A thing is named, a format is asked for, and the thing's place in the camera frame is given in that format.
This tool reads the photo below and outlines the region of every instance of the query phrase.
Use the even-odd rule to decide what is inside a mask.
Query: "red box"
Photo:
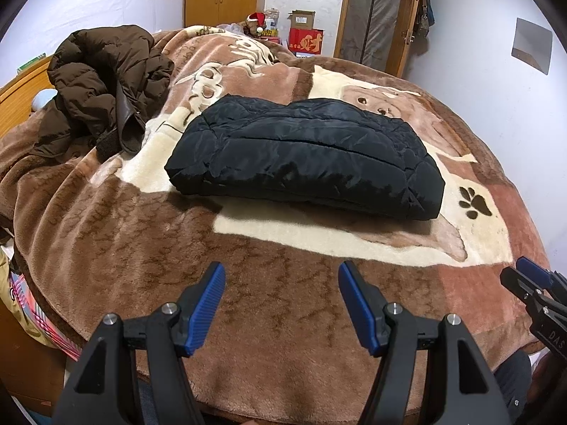
[[[290,29],[287,47],[294,52],[321,54],[322,30]]]

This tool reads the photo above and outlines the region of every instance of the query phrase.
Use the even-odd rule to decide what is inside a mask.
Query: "brown blanket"
[[[338,291],[345,257],[415,315],[461,315],[493,368],[533,340],[498,275],[523,254],[548,266],[540,238],[498,161],[446,106],[367,67],[296,59],[218,29],[161,34],[157,47],[175,70],[136,156],[101,165],[80,139],[58,161],[30,155],[45,110],[1,142],[0,214],[13,222],[36,299],[68,336],[81,342],[108,311],[148,314],[219,260],[226,292],[205,346],[185,362],[197,399],[228,417],[333,424],[357,421],[378,365]],[[163,166],[187,123],[228,93],[284,104],[338,98],[408,121],[446,181],[439,218],[179,195]],[[425,359],[409,411],[420,404]],[[143,356],[138,367],[147,373]]]

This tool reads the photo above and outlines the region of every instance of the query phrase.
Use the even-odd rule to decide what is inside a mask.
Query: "silver screw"
[[[175,302],[168,302],[162,305],[162,313],[172,315],[177,311],[177,304]]]
[[[455,313],[449,313],[447,315],[447,321],[452,326],[458,326],[459,324],[461,324],[462,319],[459,315],[457,315]]]
[[[391,304],[388,304],[386,306],[386,310],[388,311],[388,313],[390,313],[392,315],[399,315],[401,312],[404,311],[404,307],[402,307],[401,304],[398,304],[396,302],[392,302]]]
[[[118,315],[115,313],[107,313],[104,315],[103,323],[107,326],[112,326],[114,323],[118,321]]]

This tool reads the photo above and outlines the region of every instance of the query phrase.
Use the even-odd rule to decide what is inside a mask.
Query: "santa hat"
[[[252,13],[246,18],[246,22],[256,22],[258,24],[258,28],[256,29],[258,33],[264,31],[262,25],[264,25],[265,20],[266,15],[264,13]]]

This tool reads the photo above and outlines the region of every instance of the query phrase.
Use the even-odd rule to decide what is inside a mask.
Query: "person's leg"
[[[515,423],[526,405],[526,396],[531,384],[531,363],[528,354],[518,350],[496,369],[494,377],[510,413],[511,423]]]

